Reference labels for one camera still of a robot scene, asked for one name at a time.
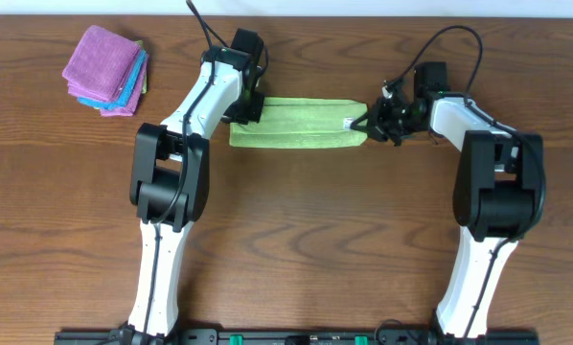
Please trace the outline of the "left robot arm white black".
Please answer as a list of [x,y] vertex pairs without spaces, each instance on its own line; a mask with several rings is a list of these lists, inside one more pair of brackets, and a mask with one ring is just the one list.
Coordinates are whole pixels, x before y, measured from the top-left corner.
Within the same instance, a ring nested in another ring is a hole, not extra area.
[[142,258],[134,306],[113,341],[174,339],[185,242],[209,196],[210,139],[220,123],[260,121],[264,94],[257,86],[266,54],[261,37],[246,29],[227,46],[211,45],[182,104],[160,124],[138,129],[129,198],[140,220]]

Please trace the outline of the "purple folded cloth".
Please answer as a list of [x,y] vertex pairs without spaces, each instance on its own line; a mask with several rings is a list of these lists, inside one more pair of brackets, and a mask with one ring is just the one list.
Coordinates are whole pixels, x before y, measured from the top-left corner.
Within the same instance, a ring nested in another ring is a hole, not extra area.
[[62,72],[68,93],[103,103],[115,102],[141,51],[134,41],[100,26],[90,26]]
[[101,109],[100,114],[102,116],[113,117],[113,116],[133,116],[134,115],[134,113],[137,109],[138,103],[140,101],[140,98],[142,97],[143,94],[145,94],[147,92],[148,60],[149,59],[146,57],[142,66],[141,66],[141,70],[139,72],[137,80],[136,80],[134,87],[132,89],[131,96],[129,97],[127,103],[124,106],[116,107],[116,108],[111,109],[111,110]]

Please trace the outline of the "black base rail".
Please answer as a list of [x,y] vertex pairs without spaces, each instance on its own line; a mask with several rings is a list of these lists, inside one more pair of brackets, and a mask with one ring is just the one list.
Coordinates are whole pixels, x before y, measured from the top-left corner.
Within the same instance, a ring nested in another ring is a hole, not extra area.
[[142,335],[130,329],[108,332],[58,332],[55,345],[539,345],[531,331],[489,331],[477,338],[456,338],[429,330],[389,328],[376,332],[227,332],[189,329],[167,336]]

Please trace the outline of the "purple folded cloth top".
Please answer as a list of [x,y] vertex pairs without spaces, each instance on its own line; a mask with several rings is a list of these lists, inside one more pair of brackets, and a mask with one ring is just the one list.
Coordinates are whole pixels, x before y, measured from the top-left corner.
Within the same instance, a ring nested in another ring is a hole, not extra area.
[[68,93],[103,103],[115,102],[141,51],[134,41],[100,26],[90,26],[62,72]]

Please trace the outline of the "purple folded cloth bottom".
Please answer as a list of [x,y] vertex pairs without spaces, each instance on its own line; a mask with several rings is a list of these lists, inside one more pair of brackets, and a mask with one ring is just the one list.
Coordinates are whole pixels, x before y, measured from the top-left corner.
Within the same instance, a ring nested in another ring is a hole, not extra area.
[[146,57],[142,66],[141,66],[141,70],[139,72],[137,80],[136,80],[134,87],[132,89],[131,96],[129,97],[127,103],[124,106],[116,107],[116,108],[111,109],[111,110],[101,109],[100,114],[102,116],[113,117],[113,116],[133,116],[134,115],[134,113],[137,109],[138,103],[140,101],[140,98],[142,97],[143,94],[145,94],[147,92],[148,60],[149,59]]

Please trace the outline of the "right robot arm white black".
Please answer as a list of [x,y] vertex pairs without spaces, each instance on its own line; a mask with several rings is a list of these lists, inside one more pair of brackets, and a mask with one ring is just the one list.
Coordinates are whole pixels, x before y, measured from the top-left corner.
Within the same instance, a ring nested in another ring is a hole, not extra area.
[[459,246],[447,291],[429,328],[378,330],[378,341],[539,343],[533,331],[491,331],[487,317],[504,265],[541,217],[545,192],[541,137],[500,124],[466,93],[451,91],[443,62],[415,67],[412,99],[401,86],[401,80],[386,83],[376,103],[348,127],[396,146],[415,132],[429,131],[459,151],[452,195]]

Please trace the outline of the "green microfiber cloth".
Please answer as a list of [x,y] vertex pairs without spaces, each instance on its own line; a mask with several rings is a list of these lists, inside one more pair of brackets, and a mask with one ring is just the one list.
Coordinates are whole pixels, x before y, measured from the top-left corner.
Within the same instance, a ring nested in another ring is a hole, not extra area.
[[230,126],[229,144],[251,149],[337,149],[366,139],[350,124],[367,111],[353,100],[267,97],[258,123]]

